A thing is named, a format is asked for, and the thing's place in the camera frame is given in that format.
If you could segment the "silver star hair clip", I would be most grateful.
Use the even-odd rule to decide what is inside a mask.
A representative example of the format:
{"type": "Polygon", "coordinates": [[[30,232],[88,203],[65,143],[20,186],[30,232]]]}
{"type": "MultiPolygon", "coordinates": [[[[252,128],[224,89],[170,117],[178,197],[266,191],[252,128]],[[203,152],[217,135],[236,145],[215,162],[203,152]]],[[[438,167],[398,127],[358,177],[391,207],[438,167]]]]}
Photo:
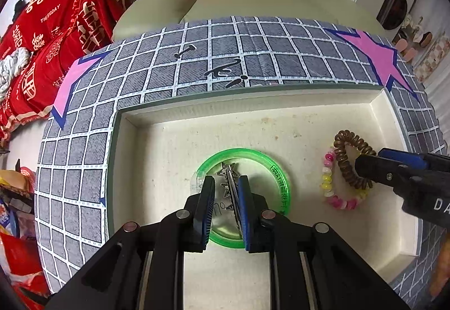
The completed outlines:
{"type": "Polygon", "coordinates": [[[237,227],[240,228],[239,194],[237,190],[237,178],[239,174],[235,172],[234,166],[234,163],[227,164],[221,162],[217,175],[224,178],[224,182],[220,185],[224,188],[224,198],[228,198],[230,201],[230,205],[226,208],[233,211],[237,227]]]}

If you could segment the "beige jewelry tray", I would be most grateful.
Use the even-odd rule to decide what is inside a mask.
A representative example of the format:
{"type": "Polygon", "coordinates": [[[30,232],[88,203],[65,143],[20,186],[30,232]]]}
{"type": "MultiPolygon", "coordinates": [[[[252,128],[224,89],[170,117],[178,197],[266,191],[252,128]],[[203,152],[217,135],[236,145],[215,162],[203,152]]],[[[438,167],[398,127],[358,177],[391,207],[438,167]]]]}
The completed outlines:
{"type": "Polygon", "coordinates": [[[323,157],[345,129],[376,150],[409,147],[393,99],[377,88],[256,87],[123,108],[114,116],[108,154],[108,230],[128,221],[158,222],[193,194],[194,176],[208,158],[230,150],[236,159],[241,149],[251,149],[287,176],[290,220],[328,223],[393,280],[419,256],[422,225],[381,184],[352,211],[325,203],[323,157]]]}

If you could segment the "green plastic bangle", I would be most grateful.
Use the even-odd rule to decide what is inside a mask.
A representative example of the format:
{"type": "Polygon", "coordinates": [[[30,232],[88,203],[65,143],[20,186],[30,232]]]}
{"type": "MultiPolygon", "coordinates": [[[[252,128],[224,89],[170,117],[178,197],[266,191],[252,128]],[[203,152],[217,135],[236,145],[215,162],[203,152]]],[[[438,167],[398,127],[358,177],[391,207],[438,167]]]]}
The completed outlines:
{"type": "Polygon", "coordinates": [[[253,149],[223,150],[209,157],[193,173],[192,194],[200,193],[206,176],[215,180],[210,240],[225,248],[242,249],[245,245],[233,212],[227,178],[221,174],[226,166],[231,168],[235,180],[242,175],[247,176],[251,191],[264,196],[269,209],[284,215],[290,209],[291,189],[281,166],[267,154],[253,149]]]}

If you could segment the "grey checkered tablecloth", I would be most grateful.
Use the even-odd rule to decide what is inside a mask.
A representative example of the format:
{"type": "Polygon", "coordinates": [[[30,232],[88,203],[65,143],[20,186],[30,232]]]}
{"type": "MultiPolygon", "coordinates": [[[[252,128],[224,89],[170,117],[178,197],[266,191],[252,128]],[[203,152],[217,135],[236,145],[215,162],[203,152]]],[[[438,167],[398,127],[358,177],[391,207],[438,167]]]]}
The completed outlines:
{"type": "Polygon", "coordinates": [[[190,21],[77,59],[83,74],[40,145],[35,199],[46,281],[58,292],[113,233],[107,154],[120,110],[206,92],[259,87],[381,87],[415,152],[446,151],[422,84],[397,50],[382,66],[344,38],[344,26],[283,17],[190,21]]]}

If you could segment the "red printed blanket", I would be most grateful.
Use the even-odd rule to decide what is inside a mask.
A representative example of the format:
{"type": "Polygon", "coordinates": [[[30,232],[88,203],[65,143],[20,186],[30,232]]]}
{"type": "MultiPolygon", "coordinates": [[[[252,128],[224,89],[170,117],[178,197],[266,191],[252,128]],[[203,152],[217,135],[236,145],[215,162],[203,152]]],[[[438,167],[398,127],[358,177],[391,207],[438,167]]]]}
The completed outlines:
{"type": "Polygon", "coordinates": [[[1,58],[20,48],[30,58],[1,99],[1,143],[20,125],[49,116],[73,62],[112,42],[134,0],[31,0],[1,41],[1,58]]]}

